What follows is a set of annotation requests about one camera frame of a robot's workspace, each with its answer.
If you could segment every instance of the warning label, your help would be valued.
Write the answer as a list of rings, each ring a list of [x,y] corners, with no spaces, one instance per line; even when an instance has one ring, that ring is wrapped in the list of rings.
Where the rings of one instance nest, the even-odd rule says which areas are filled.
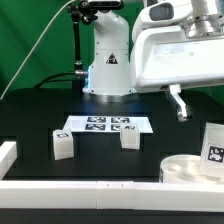
[[[107,64],[118,64],[117,59],[115,58],[113,53],[110,55],[110,57],[108,58],[106,63]]]

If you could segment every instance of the cable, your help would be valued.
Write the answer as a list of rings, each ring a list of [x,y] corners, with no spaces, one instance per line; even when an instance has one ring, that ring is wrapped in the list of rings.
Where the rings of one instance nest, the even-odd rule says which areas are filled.
[[[40,86],[42,86],[42,84],[48,82],[51,79],[55,79],[55,78],[62,77],[62,76],[67,76],[67,75],[75,75],[75,72],[66,72],[66,73],[59,73],[59,74],[56,74],[56,75],[52,75],[52,76],[47,77],[46,79],[42,80],[38,84],[36,84],[33,88],[38,89]]]
[[[43,84],[53,83],[53,82],[72,82],[72,81],[73,81],[72,79],[48,80],[48,81],[46,81],[46,82],[41,83],[40,86],[42,86]]]
[[[9,82],[9,84],[6,86],[4,92],[1,95],[0,100],[2,100],[6,94],[6,92],[8,91],[8,89],[10,88],[10,86],[12,85],[13,81],[17,78],[17,76],[19,75],[20,71],[22,70],[22,68],[24,67],[24,65],[26,64],[26,62],[28,61],[28,59],[30,58],[30,56],[32,55],[33,51],[36,49],[37,45],[40,43],[41,39],[43,38],[44,34],[48,31],[49,27],[51,26],[51,24],[54,22],[54,20],[58,17],[58,15],[64,10],[64,8],[66,8],[69,4],[71,4],[72,2],[75,2],[76,0],[71,0],[69,2],[67,2],[65,5],[63,5],[61,7],[61,9],[59,9],[59,11],[53,16],[53,18],[50,20],[50,22],[48,23],[48,25],[46,26],[46,28],[44,29],[44,31],[42,32],[42,34],[40,35],[40,37],[38,38],[37,42],[34,44],[33,48],[31,49],[31,51],[29,52],[29,54],[26,56],[26,58],[24,59],[24,61],[22,62],[22,64],[20,65],[19,69],[17,70],[17,72],[15,73],[15,75],[13,76],[13,78],[11,79],[11,81]]]

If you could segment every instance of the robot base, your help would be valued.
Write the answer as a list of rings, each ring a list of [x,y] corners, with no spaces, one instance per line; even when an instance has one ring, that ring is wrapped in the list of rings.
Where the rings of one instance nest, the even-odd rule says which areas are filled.
[[[126,95],[100,95],[89,92],[87,88],[83,89],[83,96],[86,99],[104,102],[104,103],[119,103],[126,102],[130,100],[136,100],[138,98],[138,93],[135,89],[130,90],[129,94]]]

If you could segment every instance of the black cable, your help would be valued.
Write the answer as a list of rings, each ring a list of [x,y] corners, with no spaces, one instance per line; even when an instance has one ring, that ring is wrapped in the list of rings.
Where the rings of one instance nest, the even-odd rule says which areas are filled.
[[[55,79],[55,78],[58,78],[58,77],[62,77],[62,76],[67,76],[67,75],[75,75],[75,72],[66,72],[66,73],[59,73],[59,74],[56,74],[56,75],[52,75],[52,76],[47,77],[46,79],[42,80],[38,84],[36,84],[33,88],[39,89],[40,86],[42,86],[44,83],[48,82],[49,80]]]
[[[38,88],[40,88],[42,85],[47,84],[47,83],[53,83],[53,82],[72,82],[72,81],[73,81],[73,79],[48,80],[48,81],[42,82],[42,84]]]

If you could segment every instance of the white block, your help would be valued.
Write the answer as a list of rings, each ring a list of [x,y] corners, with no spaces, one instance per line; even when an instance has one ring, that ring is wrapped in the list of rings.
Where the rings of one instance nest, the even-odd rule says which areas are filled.
[[[134,182],[97,182],[97,209],[133,209]]]
[[[206,124],[200,172],[203,175],[224,178],[224,125]]]
[[[223,185],[135,183],[136,210],[224,211]]]
[[[70,130],[55,130],[53,144],[55,160],[74,157],[73,137]]]
[[[16,142],[4,142],[0,147],[0,180],[17,158]]]
[[[121,123],[120,139],[122,148],[140,149],[140,132],[135,123]]]
[[[96,209],[95,181],[0,181],[0,208]]]

